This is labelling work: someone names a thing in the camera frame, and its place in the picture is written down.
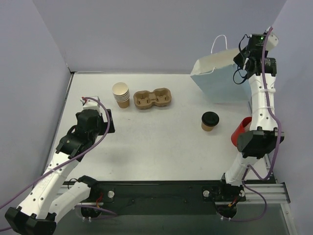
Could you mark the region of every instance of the white table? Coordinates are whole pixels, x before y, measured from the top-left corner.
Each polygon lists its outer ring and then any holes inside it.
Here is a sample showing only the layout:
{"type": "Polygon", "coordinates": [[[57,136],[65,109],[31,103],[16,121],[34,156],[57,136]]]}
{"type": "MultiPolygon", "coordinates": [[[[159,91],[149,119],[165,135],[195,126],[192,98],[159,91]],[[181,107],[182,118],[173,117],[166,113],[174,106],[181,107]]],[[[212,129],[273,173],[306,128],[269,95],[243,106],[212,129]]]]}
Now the white table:
{"type": "MultiPolygon", "coordinates": [[[[230,136],[249,115],[247,104],[212,104],[189,75],[178,74],[75,74],[67,97],[54,148],[76,124],[82,96],[99,96],[111,109],[116,132],[85,155],[68,179],[88,175],[97,180],[219,180],[232,165],[237,149],[230,136]],[[112,86],[128,84],[131,105],[118,107],[112,86]],[[172,94],[169,107],[139,110],[136,91],[166,87],[172,94]],[[216,112],[220,123],[213,131],[201,129],[202,114],[216,112]]],[[[261,159],[256,170],[265,176],[261,159]]],[[[257,179],[249,173],[247,179],[257,179]]]]}

